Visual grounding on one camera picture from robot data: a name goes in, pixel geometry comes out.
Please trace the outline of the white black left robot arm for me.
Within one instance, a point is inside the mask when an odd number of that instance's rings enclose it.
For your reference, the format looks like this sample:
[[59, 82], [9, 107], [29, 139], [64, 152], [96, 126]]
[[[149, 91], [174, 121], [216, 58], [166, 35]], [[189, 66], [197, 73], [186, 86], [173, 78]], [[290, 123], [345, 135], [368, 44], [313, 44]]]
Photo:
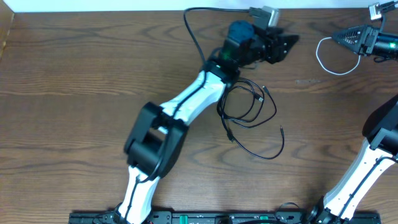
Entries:
[[157, 184], [176, 163], [189, 125], [232, 89], [240, 68], [281, 62], [298, 41], [297, 34], [285, 34], [280, 27], [235, 21], [223, 46], [214, 50], [189, 87], [161, 105], [146, 103], [124, 145], [129, 182], [116, 223], [143, 223], [149, 216]]

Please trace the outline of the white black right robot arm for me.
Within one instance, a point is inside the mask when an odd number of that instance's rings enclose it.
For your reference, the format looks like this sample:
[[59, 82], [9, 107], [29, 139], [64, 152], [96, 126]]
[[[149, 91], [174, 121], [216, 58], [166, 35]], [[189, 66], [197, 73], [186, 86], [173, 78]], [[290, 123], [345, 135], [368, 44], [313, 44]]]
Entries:
[[[359, 56], [373, 55], [381, 61], [397, 58], [397, 36], [381, 28], [362, 25], [335, 32], [334, 41]], [[397, 163], [397, 97], [371, 113], [364, 140], [353, 163], [332, 190], [326, 193], [304, 223], [380, 223], [376, 212], [357, 212], [357, 206], [377, 179]]]

